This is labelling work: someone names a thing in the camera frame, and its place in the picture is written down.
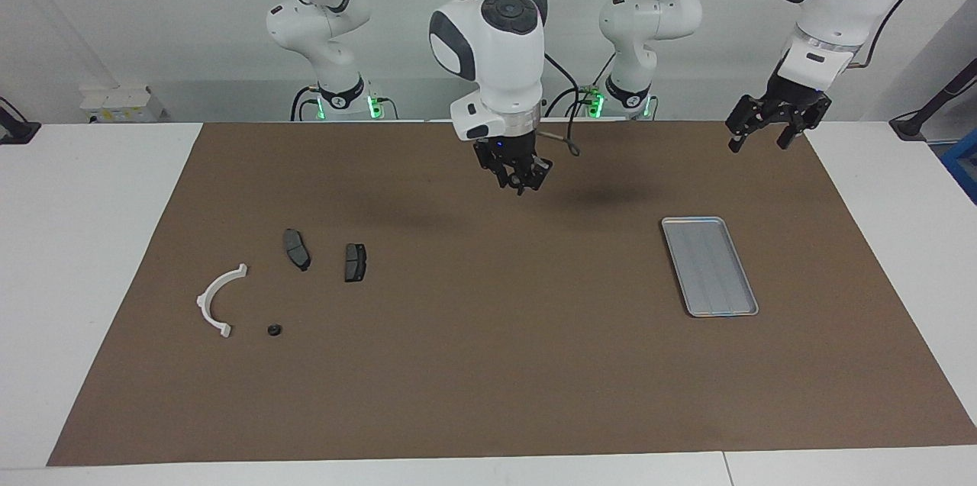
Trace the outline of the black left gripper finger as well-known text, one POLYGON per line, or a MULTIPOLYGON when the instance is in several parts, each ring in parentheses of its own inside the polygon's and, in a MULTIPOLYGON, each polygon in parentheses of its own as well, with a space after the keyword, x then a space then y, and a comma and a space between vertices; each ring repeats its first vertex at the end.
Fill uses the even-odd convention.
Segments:
POLYGON ((728 148, 733 153, 739 153, 744 141, 750 134, 750 122, 753 120, 753 97, 740 97, 735 107, 725 121, 730 131, 728 148))
POLYGON ((778 135, 777 146, 781 150, 787 150, 808 128, 807 121, 803 115, 786 115, 784 117, 785 127, 781 135, 778 135))

